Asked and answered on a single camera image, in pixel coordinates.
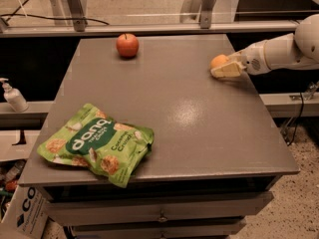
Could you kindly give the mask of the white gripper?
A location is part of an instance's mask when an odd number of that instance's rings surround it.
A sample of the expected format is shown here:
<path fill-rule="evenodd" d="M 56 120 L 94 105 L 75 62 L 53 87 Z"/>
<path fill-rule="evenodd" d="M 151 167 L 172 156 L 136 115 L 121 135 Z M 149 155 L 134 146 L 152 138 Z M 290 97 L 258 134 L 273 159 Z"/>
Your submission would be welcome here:
<path fill-rule="evenodd" d="M 215 78 L 235 78 L 239 77 L 245 68 L 249 75 L 269 73 L 270 68 L 265 59 L 265 44 L 266 40 L 253 43 L 242 51 L 228 55 L 231 62 L 212 63 L 211 74 Z"/>

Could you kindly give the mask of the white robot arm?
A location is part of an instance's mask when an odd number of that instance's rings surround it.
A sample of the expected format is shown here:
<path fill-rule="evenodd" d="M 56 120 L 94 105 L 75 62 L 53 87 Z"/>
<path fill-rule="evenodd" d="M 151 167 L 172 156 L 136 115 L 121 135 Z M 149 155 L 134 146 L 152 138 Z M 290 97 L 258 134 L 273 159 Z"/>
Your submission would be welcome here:
<path fill-rule="evenodd" d="M 304 19 L 294 33 L 253 43 L 231 55 L 210 62 L 215 78 L 268 74 L 274 70 L 316 70 L 319 65 L 319 15 Z"/>

